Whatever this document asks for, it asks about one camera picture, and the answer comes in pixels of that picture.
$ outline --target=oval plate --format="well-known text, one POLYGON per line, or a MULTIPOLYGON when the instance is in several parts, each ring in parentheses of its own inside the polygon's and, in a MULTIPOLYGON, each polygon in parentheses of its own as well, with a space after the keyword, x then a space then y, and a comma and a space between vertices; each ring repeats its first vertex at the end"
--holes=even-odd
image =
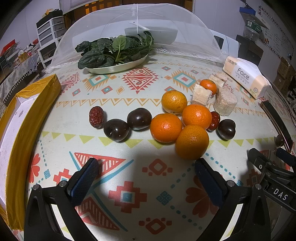
POLYGON ((94 74, 111 74, 116 72, 125 71, 127 69, 131 69, 133 67, 136 67, 137 65, 143 63, 146 59, 147 55, 141 59, 126 63, 126 64, 119 64, 115 66, 110 67, 104 67, 104 68, 86 68, 89 72, 94 74))

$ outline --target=orange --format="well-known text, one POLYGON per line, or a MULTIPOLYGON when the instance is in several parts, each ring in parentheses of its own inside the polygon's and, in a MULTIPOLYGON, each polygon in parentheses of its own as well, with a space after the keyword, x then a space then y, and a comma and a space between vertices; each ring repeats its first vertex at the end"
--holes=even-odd
POLYGON ((182 121, 185 126, 198 125, 208 129, 212 123, 212 114, 207 107, 200 104, 187 105, 182 113, 182 121))
POLYGON ((176 140, 176 152, 184 160, 197 160, 207 150, 209 136, 197 125, 185 126, 176 140))
POLYGON ((179 115, 187 106, 187 99, 180 91, 168 91, 163 94, 161 104, 166 112, 179 115))
POLYGON ((208 79, 202 80, 200 82, 200 86, 202 86, 205 89, 210 90, 212 92, 212 96, 214 94, 216 94, 216 92, 217 92, 217 85, 215 84, 214 81, 211 81, 211 80, 208 80, 208 79))
POLYGON ((152 137, 164 143, 175 141, 181 130, 181 120, 177 116, 169 113, 158 114, 152 119, 150 124, 152 137))

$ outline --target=black phone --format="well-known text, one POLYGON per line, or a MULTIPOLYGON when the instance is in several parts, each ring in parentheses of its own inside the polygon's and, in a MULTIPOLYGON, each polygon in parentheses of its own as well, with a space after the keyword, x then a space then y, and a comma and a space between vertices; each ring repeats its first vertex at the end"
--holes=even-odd
POLYGON ((275 108, 272 106, 272 104, 267 100, 267 101, 262 101, 260 104, 261 108, 265 111, 266 115, 268 118, 271 120, 273 123, 274 127, 276 128, 277 132, 281 134, 284 137, 284 145, 287 150, 287 152, 292 151, 292 146, 293 146, 293 140, 277 111, 275 108))

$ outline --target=leafy greens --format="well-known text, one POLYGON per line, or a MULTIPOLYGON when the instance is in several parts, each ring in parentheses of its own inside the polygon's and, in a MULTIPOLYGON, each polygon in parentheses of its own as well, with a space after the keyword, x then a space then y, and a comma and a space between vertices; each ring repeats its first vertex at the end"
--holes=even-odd
POLYGON ((93 42, 83 41, 75 50, 81 53, 78 68, 103 68, 125 64, 143 58, 152 49, 154 39, 149 31, 146 36, 119 35, 114 39, 101 38, 93 42))

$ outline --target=white net tent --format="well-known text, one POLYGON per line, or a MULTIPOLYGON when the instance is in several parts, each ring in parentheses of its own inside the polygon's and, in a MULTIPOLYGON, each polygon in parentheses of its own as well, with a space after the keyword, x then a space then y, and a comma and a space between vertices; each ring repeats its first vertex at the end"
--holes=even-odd
POLYGON ((119 35, 137 35, 149 29, 156 52, 183 55, 224 63, 214 36, 193 13, 172 4, 132 4, 92 12, 75 22, 64 34, 47 72, 81 58, 75 47, 83 41, 119 35))

